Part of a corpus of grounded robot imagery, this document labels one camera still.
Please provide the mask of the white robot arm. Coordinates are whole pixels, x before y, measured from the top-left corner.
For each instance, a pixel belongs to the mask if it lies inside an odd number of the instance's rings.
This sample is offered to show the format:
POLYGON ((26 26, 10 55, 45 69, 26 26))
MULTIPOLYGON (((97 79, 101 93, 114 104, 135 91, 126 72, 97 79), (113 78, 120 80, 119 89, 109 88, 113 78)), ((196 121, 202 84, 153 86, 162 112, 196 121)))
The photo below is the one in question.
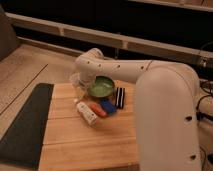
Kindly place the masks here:
POLYGON ((196 95, 199 78, 188 65, 159 60, 106 60, 93 48, 75 60, 79 82, 97 75, 133 83, 141 171, 202 171, 196 95))

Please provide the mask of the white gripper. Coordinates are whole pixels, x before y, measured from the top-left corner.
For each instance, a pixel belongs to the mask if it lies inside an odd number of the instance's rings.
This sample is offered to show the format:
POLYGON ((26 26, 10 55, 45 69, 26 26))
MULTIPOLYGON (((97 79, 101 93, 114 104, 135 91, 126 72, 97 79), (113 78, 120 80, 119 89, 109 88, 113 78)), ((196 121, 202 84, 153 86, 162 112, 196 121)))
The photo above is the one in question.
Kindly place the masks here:
POLYGON ((85 96, 85 90, 87 89, 87 86, 80 80, 80 74, 79 73, 72 74, 69 77, 69 81, 74 87, 78 87, 77 94, 78 98, 81 100, 85 96))

